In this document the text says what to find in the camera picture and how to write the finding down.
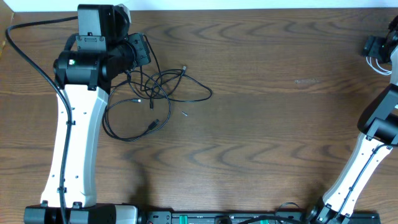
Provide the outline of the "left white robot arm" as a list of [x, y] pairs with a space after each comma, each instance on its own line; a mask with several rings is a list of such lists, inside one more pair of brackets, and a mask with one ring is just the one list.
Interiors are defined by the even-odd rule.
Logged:
[[50, 174], [40, 203], [25, 208], [24, 223], [140, 223], [129, 204], [98, 203], [95, 164], [100, 126], [112, 80], [150, 63], [141, 33], [109, 40], [71, 36], [54, 61], [58, 123]]

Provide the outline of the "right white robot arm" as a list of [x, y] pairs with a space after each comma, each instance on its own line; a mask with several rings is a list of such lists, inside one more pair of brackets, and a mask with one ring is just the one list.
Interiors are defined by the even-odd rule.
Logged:
[[380, 223], [378, 214], [355, 212], [357, 199], [381, 161], [397, 147], [397, 19], [385, 37], [370, 36], [363, 57], [377, 73], [390, 76], [388, 86], [358, 120], [353, 153], [332, 187], [302, 218], [304, 223]]

